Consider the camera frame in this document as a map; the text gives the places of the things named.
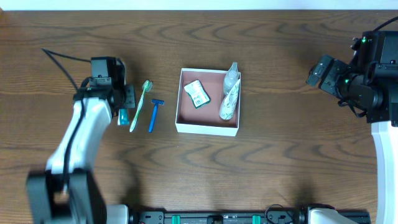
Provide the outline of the teal toothpaste tube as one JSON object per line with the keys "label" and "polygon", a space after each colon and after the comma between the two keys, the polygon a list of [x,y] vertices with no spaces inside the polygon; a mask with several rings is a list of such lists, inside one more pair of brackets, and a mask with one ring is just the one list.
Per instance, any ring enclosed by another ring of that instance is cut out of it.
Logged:
{"label": "teal toothpaste tube", "polygon": [[119,109],[118,115],[118,126],[129,126],[129,112],[128,109],[121,108]]}

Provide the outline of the green white toothbrush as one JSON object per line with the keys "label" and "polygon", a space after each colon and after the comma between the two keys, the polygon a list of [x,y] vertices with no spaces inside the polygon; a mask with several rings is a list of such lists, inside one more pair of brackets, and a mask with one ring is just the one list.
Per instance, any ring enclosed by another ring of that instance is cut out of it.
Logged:
{"label": "green white toothbrush", "polygon": [[147,92],[150,92],[150,90],[152,89],[152,87],[153,87],[153,82],[150,81],[150,80],[146,80],[146,81],[144,82],[144,84],[142,85],[142,93],[141,93],[139,102],[138,102],[138,104],[137,104],[137,110],[136,110],[136,113],[135,113],[135,115],[134,115],[134,118],[133,118],[132,123],[131,123],[130,128],[129,128],[129,132],[130,132],[130,133],[133,132],[134,129],[135,129],[135,127],[136,127],[139,114],[140,114],[141,109],[142,109],[143,104],[144,104],[145,94],[146,94]]}

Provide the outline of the blue disposable razor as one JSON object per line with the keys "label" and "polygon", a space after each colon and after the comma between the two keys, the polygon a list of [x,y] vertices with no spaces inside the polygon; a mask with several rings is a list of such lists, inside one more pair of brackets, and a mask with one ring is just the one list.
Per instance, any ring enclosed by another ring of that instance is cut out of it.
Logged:
{"label": "blue disposable razor", "polygon": [[152,133],[153,130],[154,130],[154,125],[155,125],[155,121],[156,121],[156,117],[157,117],[158,107],[159,107],[159,105],[164,105],[164,101],[163,100],[152,99],[151,103],[154,104],[154,109],[152,111],[152,116],[151,116],[150,125],[149,125],[149,129],[148,129],[149,133]]}

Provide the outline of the green white soap bar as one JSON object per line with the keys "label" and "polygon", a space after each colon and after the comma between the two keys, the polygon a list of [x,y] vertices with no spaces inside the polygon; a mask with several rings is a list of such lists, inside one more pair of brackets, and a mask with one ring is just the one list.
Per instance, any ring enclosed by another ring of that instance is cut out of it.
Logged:
{"label": "green white soap bar", "polygon": [[211,99],[206,93],[203,85],[199,80],[195,80],[184,86],[184,90],[189,95],[192,103],[196,109],[208,104]]}

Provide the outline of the white tube gold cap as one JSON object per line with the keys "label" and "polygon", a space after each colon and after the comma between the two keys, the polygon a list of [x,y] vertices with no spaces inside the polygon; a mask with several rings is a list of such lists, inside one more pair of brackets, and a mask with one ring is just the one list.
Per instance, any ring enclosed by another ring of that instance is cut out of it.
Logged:
{"label": "white tube gold cap", "polygon": [[238,96],[240,91],[241,80],[239,79],[228,94],[224,97],[221,106],[219,116],[223,120],[230,120],[235,113],[236,105],[238,102]]}

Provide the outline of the blue liquid clear bottle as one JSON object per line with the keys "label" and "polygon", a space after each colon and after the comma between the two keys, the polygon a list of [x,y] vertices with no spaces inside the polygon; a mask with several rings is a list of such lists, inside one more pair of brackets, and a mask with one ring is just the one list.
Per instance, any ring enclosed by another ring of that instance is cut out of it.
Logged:
{"label": "blue liquid clear bottle", "polygon": [[224,95],[227,95],[231,91],[232,87],[234,87],[238,79],[239,79],[238,63],[233,62],[224,77],[224,82],[223,82]]}

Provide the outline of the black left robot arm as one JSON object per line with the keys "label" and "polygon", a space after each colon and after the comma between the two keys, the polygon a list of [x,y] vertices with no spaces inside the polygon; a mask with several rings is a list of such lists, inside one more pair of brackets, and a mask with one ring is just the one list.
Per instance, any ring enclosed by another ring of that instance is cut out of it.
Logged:
{"label": "black left robot arm", "polygon": [[73,116],[45,170],[26,181],[34,223],[129,223],[127,205],[107,205],[93,176],[100,141],[113,114],[134,99],[128,85],[81,87]]}

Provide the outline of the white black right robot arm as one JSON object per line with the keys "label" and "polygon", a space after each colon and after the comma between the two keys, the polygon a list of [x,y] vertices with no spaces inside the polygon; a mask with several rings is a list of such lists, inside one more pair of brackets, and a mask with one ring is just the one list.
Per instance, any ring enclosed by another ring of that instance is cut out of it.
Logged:
{"label": "white black right robot arm", "polygon": [[362,63],[354,57],[349,64],[323,55],[309,71],[307,84],[335,96],[340,107],[360,109],[365,117],[377,159],[376,223],[397,223],[397,67],[378,75],[382,64]]}

